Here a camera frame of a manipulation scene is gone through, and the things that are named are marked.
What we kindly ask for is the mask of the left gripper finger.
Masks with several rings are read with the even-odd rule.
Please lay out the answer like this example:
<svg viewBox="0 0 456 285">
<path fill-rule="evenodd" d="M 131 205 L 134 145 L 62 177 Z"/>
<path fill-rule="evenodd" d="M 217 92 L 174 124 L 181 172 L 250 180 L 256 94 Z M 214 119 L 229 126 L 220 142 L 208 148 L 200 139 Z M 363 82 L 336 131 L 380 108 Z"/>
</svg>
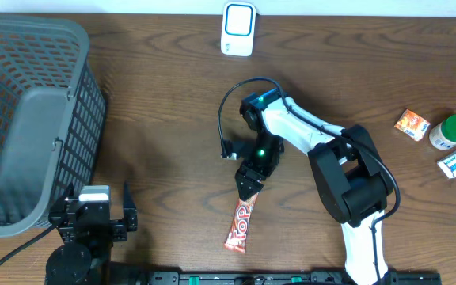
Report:
<svg viewBox="0 0 456 285">
<path fill-rule="evenodd" d="M 137 209 L 130 193 L 129 183 L 126 181 L 123 183 L 123 217 L 128 222 L 137 221 Z"/>
<path fill-rule="evenodd" d="M 60 196 L 60 201 L 65 202 L 68 200 L 69 197 L 71 197 L 74 194 L 74 185 L 72 183 L 69 183 L 68 186 L 66 187 L 66 190 L 64 193 Z"/>
</svg>

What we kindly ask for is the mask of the red Top chocolate bar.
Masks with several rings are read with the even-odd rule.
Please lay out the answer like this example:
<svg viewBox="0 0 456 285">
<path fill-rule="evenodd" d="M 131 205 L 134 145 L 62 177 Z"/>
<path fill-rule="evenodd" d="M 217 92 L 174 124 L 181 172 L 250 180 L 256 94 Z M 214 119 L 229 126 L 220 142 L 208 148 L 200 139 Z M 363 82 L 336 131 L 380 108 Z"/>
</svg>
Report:
<svg viewBox="0 0 456 285">
<path fill-rule="evenodd" d="M 241 199 L 238 200 L 230 230 L 224 242 L 224 247 L 226 249 L 234 252 L 246 253 L 250 218 L 258 196 L 259 194 L 257 193 L 246 201 L 242 201 Z"/>
</svg>

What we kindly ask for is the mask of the orange tissue pack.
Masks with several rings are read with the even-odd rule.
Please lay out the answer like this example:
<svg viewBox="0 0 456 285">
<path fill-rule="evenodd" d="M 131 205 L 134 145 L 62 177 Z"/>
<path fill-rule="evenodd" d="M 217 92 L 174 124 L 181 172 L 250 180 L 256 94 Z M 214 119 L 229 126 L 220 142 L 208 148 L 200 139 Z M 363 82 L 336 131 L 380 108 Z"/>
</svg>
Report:
<svg viewBox="0 0 456 285">
<path fill-rule="evenodd" d="M 425 136 L 430 125 L 425 118 L 406 109 L 394 127 L 411 137 L 414 141 L 419 142 Z"/>
</svg>

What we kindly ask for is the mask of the green lid white jar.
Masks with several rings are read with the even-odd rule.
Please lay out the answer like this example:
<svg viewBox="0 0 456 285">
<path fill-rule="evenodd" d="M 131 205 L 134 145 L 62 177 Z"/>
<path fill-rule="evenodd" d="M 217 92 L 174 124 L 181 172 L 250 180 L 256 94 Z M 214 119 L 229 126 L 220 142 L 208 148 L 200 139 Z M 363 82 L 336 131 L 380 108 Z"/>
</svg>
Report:
<svg viewBox="0 0 456 285">
<path fill-rule="evenodd" d="M 429 140 L 439 150 L 449 150 L 456 146 L 456 114 L 435 126 L 429 133 Z"/>
</svg>

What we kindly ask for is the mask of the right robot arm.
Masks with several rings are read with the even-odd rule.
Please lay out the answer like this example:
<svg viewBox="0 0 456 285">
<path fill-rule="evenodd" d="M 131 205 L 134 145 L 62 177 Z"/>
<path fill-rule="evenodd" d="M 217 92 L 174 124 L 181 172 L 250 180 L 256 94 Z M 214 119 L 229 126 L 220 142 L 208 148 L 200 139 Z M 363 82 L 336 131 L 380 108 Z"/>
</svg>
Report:
<svg viewBox="0 0 456 285">
<path fill-rule="evenodd" d="M 240 114 L 257 133 L 253 145 L 232 152 L 243 159 L 235 174 L 240 200 L 252 200 L 262 190 L 289 142 L 308 157 L 320 200 L 341 225 L 349 278 L 356 284 L 382 282 L 388 266 L 381 225 L 390 216 L 387 198 L 397 183 L 368 131 L 327 123 L 278 89 L 249 95 L 241 101 Z"/>
</svg>

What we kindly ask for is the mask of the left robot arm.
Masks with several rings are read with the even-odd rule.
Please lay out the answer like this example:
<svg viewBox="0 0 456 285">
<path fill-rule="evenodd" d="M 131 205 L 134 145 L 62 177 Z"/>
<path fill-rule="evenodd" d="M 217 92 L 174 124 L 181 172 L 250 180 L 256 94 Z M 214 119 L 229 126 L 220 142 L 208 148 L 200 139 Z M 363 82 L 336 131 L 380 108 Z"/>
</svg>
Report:
<svg viewBox="0 0 456 285">
<path fill-rule="evenodd" d="M 123 217 L 111 218 L 110 187 L 69 184 L 49 211 L 63 245 L 48 258 L 46 284 L 147 284 L 148 276 L 130 264 L 112 261 L 112 247 L 138 229 L 129 184 L 123 184 Z"/>
</svg>

